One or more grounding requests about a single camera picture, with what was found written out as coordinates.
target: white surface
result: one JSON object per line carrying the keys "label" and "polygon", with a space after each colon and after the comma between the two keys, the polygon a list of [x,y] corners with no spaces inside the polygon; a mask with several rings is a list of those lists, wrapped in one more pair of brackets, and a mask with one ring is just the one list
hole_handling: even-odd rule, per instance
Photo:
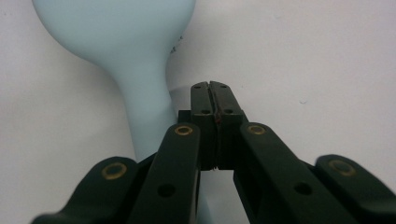
{"label": "white surface", "polygon": [[[202,1],[167,69],[175,110],[190,86],[231,86],[251,121],[302,160],[349,157],[396,191],[394,1]],[[132,158],[120,92],[56,43],[29,0],[0,1],[0,220],[66,203],[97,162]],[[203,173],[218,223],[247,223],[230,172]]]}

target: screw hole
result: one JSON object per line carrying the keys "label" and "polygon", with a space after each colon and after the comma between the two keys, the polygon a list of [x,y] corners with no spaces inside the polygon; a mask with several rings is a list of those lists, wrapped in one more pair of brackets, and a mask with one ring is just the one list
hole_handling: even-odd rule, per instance
{"label": "screw hole", "polygon": [[297,183],[294,186],[294,190],[297,191],[297,193],[303,194],[303,195],[311,195],[312,194],[311,187],[305,183]]}
{"label": "screw hole", "polygon": [[172,197],[176,192],[176,188],[170,184],[164,184],[158,187],[158,194],[163,198]]}

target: brass screw insert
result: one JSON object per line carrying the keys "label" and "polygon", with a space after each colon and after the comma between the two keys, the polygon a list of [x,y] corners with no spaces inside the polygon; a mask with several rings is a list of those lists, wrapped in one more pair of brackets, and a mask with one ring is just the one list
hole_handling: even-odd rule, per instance
{"label": "brass screw insert", "polygon": [[259,125],[251,125],[247,127],[247,131],[253,134],[264,134],[265,129]]}
{"label": "brass screw insert", "polygon": [[113,180],[122,177],[126,173],[126,165],[121,162],[114,162],[107,165],[102,170],[102,176],[106,180]]}
{"label": "brass screw insert", "polygon": [[334,171],[338,172],[338,174],[343,176],[353,176],[356,174],[355,168],[344,161],[332,160],[329,161],[329,166],[332,167]]}
{"label": "brass screw insert", "polygon": [[192,128],[185,125],[179,126],[175,128],[175,133],[177,133],[178,135],[189,135],[190,133],[192,133]]}

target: white background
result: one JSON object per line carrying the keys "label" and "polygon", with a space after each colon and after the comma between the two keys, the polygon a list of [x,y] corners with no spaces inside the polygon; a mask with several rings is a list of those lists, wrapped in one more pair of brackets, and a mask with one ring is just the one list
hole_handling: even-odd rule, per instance
{"label": "white background", "polygon": [[[302,160],[349,157],[396,191],[396,2],[198,0],[167,81],[228,84],[249,120]],[[0,222],[58,211],[99,161],[133,158],[124,105],[100,68],[61,47],[29,0],[0,0]],[[203,173],[218,223],[247,223],[232,173]]]}

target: black plastic part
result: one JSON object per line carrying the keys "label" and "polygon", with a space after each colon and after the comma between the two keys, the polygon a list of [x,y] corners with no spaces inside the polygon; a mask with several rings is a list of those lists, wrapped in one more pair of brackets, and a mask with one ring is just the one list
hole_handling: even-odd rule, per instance
{"label": "black plastic part", "polygon": [[199,128],[189,123],[168,129],[126,223],[195,222],[199,139]]}
{"label": "black plastic part", "polygon": [[191,122],[201,130],[201,169],[212,170],[217,166],[218,133],[215,123],[215,107],[207,82],[191,87]]}
{"label": "black plastic part", "polygon": [[216,123],[218,124],[217,165],[220,170],[233,170],[235,138],[239,135],[239,127],[244,121],[244,112],[233,96],[230,87],[211,81],[213,99],[216,103]]}
{"label": "black plastic part", "polygon": [[250,223],[357,223],[269,127],[240,130],[234,182]]}
{"label": "black plastic part", "polygon": [[191,122],[201,129],[203,171],[233,169],[234,137],[245,119],[229,86],[211,81],[191,87]]}
{"label": "black plastic part", "polygon": [[356,162],[322,156],[315,172],[360,223],[396,223],[395,194]]}
{"label": "black plastic part", "polygon": [[137,164],[113,157],[97,163],[78,184],[58,213],[37,217],[33,224],[124,223],[134,205]]}

